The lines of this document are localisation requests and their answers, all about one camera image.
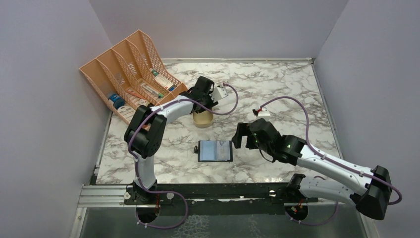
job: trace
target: wall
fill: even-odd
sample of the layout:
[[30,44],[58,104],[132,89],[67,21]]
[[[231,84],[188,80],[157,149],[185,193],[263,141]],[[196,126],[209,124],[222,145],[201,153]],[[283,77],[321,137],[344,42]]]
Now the wall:
[[315,61],[347,160],[382,165],[404,195],[381,237],[418,237],[420,1],[350,0]]
[[163,58],[316,57],[348,0],[90,0],[113,44],[140,29]]
[[109,112],[78,68],[111,44],[87,0],[0,5],[0,237],[68,237]]

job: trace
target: marble tabletop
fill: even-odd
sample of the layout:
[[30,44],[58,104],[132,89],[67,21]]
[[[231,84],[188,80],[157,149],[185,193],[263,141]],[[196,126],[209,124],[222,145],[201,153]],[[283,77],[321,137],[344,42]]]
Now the marble tabletop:
[[[234,183],[287,182],[295,173],[318,173],[301,167],[264,160],[258,150],[234,149],[233,162],[199,163],[193,148],[199,140],[230,140],[238,122],[255,119],[252,109],[281,95],[302,102],[309,113],[311,144],[339,157],[330,123],[308,62],[177,62],[166,64],[180,81],[193,86],[199,76],[214,82],[225,81],[239,94],[237,109],[228,116],[214,116],[207,128],[193,125],[192,116],[184,116],[166,126],[160,149],[155,154],[155,174],[159,183]],[[214,110],[229,111],[235,94],[219,101]],[[267,106],[270,121],[281,134],[305,138],[305,116],[295,102],[279,100]],[[134,162],[123,140],[127,125],[113,115],[105,142],[97,184],[127,184],[134,178]]]

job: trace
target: table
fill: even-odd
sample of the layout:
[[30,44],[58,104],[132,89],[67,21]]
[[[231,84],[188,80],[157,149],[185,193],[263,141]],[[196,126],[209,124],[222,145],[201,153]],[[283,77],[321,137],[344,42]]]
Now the table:
[[[166,126],[160,149],[155,154],[155,174],[159,183],[243,183],[287,182],[295,173],[315,176],[305,168],[264,160],[258,150],[234,149],[233,162],[199,163],[193,148],[199,140],[230,140],[238,122],[255,119],[252,109],[281,95],[298,99],[309,113],[310,142],[339,157],[328,116],[309,62],[176,62],[167,70],[187,87],[199,76],[214,82],[225,81],[239,94],[237,109],[228,116],[214,116],[207,128],[193,125],[192,116],[184,116]],[[229,111],[235,94],[219,101],[214,110]],[[295,102],[280,100],[267,106],[271,122],[281,134],[305,138],[305,116]],[[134,178],[134,162],[123,140],[127,125],[113,115],[106,137],[97,184],[128,184]]]

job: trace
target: white connector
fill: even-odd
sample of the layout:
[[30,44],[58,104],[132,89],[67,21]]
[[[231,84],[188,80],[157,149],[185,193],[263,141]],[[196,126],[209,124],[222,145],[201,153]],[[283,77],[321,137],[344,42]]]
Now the white connector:
[[213,102],[217,102],[222,98],[227,97],[227,91],[223,86],[223,83],[219,83],[217,87],[213,88],[213,92],[210,93],[210,97],[213,100]]
[[269,121],[271,117],[270,112],[267,108],[262,108],[261,111],[258,112],[257,119],[264,118],[264,120]]

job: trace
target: perforated basket wall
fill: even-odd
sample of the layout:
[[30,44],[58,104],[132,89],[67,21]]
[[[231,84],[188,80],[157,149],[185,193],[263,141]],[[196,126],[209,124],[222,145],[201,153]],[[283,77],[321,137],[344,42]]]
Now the perforated basket wall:
[[[167,78],[175,88],[169,91],[158,84],[150,72],[150,68]],[[125,100],[126,105],[136,110],[141,104],[160,105],[166,103],[187,90],[185,84],[166,71],[153,41],[140,30],[82,66],[80,71],[83,72],[105,104],[127,124],[130,122],[106,98],[109,93],[118,93]],[[163,97],[160,98],[150,93],[142,85],[152,87]],[[143,99],[140,100],[127,91],[134,92]]]

